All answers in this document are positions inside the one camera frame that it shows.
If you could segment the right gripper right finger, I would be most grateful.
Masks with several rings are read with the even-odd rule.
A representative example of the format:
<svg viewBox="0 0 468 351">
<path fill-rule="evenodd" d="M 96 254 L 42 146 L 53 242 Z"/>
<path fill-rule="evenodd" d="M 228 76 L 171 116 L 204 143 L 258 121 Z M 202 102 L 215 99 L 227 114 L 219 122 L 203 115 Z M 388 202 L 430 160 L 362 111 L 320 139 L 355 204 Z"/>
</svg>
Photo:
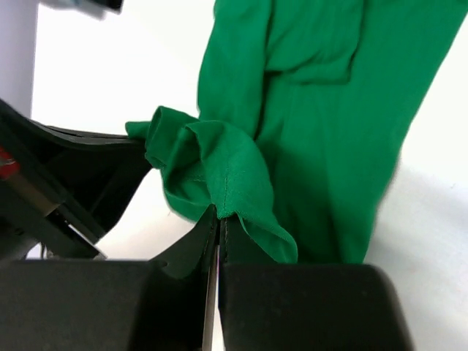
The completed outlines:
<svg viewBox="0 0 468 351">
<path fill-rule="evenodd" d="M 274 262 L 239 219 L 220 222 L 227 350 L 412 350 L 388 276 L 372 265 Z"/>
</svg>

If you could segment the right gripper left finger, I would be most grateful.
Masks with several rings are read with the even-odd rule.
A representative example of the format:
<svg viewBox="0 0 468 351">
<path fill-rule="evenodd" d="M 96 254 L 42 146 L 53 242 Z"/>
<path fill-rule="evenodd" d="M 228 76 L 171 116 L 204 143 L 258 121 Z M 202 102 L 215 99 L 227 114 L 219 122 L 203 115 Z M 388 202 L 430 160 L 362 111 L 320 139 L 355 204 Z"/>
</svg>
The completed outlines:
<svg viewBox="0 0 468 351">
<path fill-rule="evenodd" d="M 213 207 L 155 258 L 1 265 L 3 350 L 209 350 Z"/>
</svg>

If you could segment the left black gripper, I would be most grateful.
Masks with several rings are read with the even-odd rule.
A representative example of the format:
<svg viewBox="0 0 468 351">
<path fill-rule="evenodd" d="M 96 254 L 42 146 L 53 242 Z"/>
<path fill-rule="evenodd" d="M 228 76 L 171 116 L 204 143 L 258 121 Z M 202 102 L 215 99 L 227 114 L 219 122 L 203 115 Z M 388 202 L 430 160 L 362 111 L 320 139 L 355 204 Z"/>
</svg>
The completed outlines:
<svg viewBox="0 0 468 351">
<path fill-rule="evenodd" d="M 36 244 L 59 258 L 101 258 L 151 166 L 144 142 L 45 126 L 1 103 L 1 259 Z"/>
</svg>

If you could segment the green t shirt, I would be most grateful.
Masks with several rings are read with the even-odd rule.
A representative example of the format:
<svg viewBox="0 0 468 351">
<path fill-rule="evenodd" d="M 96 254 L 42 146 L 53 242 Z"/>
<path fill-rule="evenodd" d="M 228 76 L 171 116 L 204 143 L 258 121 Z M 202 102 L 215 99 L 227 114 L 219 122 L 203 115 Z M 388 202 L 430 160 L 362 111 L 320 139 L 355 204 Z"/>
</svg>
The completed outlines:
<svg viewBox="0 0 468 351">
<path fill-rule="evenodd" d="M 217 1 L 200 114 L 128 122 L 165 197 L 215 206 L 278 263 L 362 263 L 465 1 Z"/>
</svg>

